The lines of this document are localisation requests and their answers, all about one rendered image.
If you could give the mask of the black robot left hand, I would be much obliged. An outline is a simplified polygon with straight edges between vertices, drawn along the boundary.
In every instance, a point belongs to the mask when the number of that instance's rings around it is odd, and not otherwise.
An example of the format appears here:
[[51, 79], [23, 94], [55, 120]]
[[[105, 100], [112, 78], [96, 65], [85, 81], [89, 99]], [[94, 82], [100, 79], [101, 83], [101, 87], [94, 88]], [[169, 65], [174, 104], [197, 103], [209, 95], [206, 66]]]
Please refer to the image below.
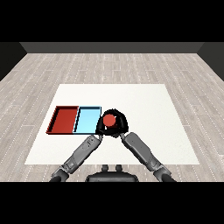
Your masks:
[[98, 122], [96, 124], [96, 130], [95, 130], [96, 135], [100, 135], [100, 136], [109, 136], [110, 135], [109, 130], [106, 129], [106, 126], [103, 123], [104, 116], [106, 116], [108, 114], [109, 114], [109, 112], [105, 111], [104, 114], [101, 115], [100, 118], [98, 119]]

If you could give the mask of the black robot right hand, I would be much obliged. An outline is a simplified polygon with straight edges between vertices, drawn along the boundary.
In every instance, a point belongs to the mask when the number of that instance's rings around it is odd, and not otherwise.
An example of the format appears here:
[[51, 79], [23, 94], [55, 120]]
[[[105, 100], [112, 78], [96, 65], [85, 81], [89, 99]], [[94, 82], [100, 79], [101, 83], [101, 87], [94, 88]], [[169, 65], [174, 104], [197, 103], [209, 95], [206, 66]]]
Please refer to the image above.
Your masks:
[[115, 116], [115, 124], [116, 124], [116, 127], [113, 128], [112, 137], [119, 137], [127, 133], [129, 131], [129, 125], [126, 116], [117, 109], [112, 110], [112, 115]]

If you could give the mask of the small red can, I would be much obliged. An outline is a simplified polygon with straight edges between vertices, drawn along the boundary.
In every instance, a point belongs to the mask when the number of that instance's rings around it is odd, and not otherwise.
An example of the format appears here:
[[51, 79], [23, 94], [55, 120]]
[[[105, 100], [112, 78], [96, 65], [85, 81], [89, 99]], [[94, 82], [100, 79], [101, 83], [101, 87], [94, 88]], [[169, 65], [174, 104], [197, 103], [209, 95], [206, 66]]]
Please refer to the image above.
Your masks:
[[107, 114], [103, 117], [103, 124], [107, 128], [115, 127], [116, 126], [116, 117], [111, 114]]

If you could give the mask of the shallow light blue open box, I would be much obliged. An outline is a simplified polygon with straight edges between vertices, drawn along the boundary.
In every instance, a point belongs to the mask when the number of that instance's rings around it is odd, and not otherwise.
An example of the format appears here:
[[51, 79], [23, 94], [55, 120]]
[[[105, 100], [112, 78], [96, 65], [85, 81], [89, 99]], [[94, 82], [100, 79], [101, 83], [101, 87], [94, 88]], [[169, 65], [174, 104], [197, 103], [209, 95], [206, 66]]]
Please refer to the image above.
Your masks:
[[75, 118], [73, 133], [75, 135], [94, 134], [101, 113], [100, 106], [80, 106]]

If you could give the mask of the shallow red open box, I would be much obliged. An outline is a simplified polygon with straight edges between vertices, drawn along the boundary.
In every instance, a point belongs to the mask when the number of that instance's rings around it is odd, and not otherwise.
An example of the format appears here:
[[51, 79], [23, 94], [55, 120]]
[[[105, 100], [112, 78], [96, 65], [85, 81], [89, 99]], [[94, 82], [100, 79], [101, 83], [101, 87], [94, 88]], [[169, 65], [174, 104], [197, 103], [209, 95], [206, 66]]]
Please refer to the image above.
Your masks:
[[57, 106], [46, 130], [48, 135], [72, 135], [78, 106]]

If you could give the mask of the dark grey robot body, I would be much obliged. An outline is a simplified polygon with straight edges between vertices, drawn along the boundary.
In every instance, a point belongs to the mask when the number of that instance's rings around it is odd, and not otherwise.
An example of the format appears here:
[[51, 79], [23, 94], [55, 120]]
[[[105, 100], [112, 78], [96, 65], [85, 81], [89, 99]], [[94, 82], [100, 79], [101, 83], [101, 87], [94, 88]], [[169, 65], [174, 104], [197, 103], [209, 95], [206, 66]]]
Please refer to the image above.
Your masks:
[[138, 182], [138, 178], [134, 174], [124, 172], [120, 164], [115, 166], [115, 171], [109, 171], [109, 166], [104, 164], [101, 171], [88, 175], [86, 182]]

